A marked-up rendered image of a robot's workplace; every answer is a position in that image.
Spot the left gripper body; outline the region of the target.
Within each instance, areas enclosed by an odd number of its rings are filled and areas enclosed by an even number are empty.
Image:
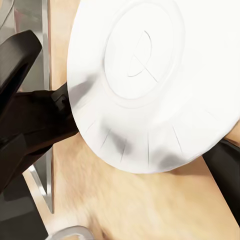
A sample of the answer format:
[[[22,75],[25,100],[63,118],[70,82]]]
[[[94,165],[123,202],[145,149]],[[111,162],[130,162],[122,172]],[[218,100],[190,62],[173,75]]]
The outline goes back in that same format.
[[[33,92],[17,92],[15,98],[30,97]],[[0,120],[0,138],[45,131],[47,137],[26,143],[26,153],[9,182],[14,181],[41,158],[55,143],[75,136],[80,130],[74,117],[66,119],[56,114],[46,101],[8,106]]]

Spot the saucer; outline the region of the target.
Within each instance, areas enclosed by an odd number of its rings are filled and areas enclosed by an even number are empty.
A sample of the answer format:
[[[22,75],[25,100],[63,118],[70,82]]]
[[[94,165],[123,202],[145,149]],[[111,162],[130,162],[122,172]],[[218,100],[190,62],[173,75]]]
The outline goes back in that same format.
[[[240,0],[81,0],[66,76],[75,123],[107,164],[187,165],[240,120]]]

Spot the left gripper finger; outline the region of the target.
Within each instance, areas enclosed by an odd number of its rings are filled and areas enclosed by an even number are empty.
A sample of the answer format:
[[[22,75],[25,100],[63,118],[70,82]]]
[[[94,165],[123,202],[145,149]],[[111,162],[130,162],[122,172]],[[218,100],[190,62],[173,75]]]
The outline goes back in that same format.
[[[69,100],[68,83],[66,82],[56,91],[34,90],[30,96],[15,97],[11,104],[22,105],[38,102],[47,102],[57,115],[62,115],[66,120],[73,118]]]
[[[40,40],[32,30],[14,34],[0,44],[0,120],[42,49]],[[41,130],[24,135],[24,139],[29,144],[47,136]]]

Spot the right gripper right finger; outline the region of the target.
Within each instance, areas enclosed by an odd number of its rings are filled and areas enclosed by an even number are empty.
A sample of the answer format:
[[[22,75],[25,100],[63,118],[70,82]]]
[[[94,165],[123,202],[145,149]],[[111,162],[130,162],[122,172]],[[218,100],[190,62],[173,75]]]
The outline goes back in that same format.
[[[222,138],[202,157],[240,226],[240,147]]]

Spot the coffee cup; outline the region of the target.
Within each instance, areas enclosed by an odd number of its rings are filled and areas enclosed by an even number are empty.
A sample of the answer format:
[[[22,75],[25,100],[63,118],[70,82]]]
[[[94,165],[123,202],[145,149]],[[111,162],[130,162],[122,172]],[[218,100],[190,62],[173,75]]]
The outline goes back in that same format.
[[[93,233],[84,225],[73,225],[51,234],[46,240],[62,240],[70,236],[78,236],[79,240],[95,240]]]

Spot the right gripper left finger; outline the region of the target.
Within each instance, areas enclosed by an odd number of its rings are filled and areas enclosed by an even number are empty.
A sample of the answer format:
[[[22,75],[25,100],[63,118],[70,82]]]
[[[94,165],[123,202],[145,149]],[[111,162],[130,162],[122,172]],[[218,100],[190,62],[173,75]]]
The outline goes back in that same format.
[[[0,195],[27,152],[23,133],[0,138]]]

